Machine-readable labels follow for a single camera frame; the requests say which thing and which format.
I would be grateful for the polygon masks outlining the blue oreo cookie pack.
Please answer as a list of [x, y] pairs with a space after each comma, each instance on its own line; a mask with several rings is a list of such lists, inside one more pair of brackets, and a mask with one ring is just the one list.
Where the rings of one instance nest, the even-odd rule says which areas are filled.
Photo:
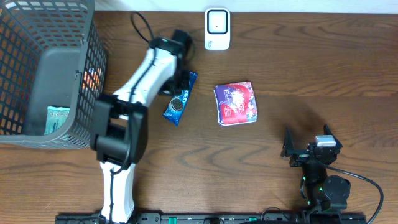
[[172, 97], [168, 107], [163, 113], [163, 117], [172, 122], [175, 126], [179, 125], [184, 109], [192, 92], [193, 86], [198, 78], [196, 72], [189, 72], [189, 86], [187, 90], [182, 90], [181, 94]]

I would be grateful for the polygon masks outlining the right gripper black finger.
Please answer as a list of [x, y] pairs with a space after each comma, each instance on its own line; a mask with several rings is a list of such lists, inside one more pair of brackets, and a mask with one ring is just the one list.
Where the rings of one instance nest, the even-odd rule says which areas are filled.
[[294, 143], [292, 139], [292, 135], [290, 133], [290, 129], [287, 128], [285, 132], [284, 143], [282, 146], [282, 150], [280, 153], [281, 157], [290, 157], [294, 152]]
[[330, 130], [330, 128], [329, 128], [329, 126], [327, 124], [325, 124], [323, 126], [323, 134], [324, 135], [330, 135], [330, 136], [333, 135], [332, 131]]

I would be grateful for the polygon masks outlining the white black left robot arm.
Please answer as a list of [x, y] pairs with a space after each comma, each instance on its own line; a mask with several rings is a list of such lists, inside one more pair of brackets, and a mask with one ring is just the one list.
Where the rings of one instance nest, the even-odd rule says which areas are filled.
[[112, 95], [95, 102], [90, 147], [104, 177], [101, 223], [127, 223], [134, 213], [134, 169], [148, 142], [148, 110], [157, 95], [178, 95], [189, 87], [185, 57], [193, 44], [187, 32], [149, 42], [144, 61]]

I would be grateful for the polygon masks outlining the red purple liner packet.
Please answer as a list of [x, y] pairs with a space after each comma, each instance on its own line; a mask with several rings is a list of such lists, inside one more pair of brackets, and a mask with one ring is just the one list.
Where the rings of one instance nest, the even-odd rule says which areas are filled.
[[257, 104], [251, 82], [217, 85], [214, 94], [220, 126], [234, 126], [257, 121]]

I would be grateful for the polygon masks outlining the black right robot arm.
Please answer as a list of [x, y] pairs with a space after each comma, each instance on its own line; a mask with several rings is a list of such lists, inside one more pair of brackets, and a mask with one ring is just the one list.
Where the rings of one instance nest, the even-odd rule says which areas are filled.
[[315, 136], [306, 149], [295, 149], [292, 135], [286, 130], [281, 156], [289, 158], [291, 167], [301, 167], [303, 172], [301, 194], [308, 199], [310, 208], [318, 212], [340, 212], [347, 209], [351, 192], [350, 181], [328, 175], [327, 168], [336, 161], [342, 144], [327, 125], [323, 134]]

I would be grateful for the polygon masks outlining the mint green wipes packet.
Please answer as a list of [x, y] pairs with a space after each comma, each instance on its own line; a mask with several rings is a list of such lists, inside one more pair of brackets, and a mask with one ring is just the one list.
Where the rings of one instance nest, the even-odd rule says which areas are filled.
[[48, 106], [44, 135], [58, 130], [67, 120], [69, 112], [69, 108]]

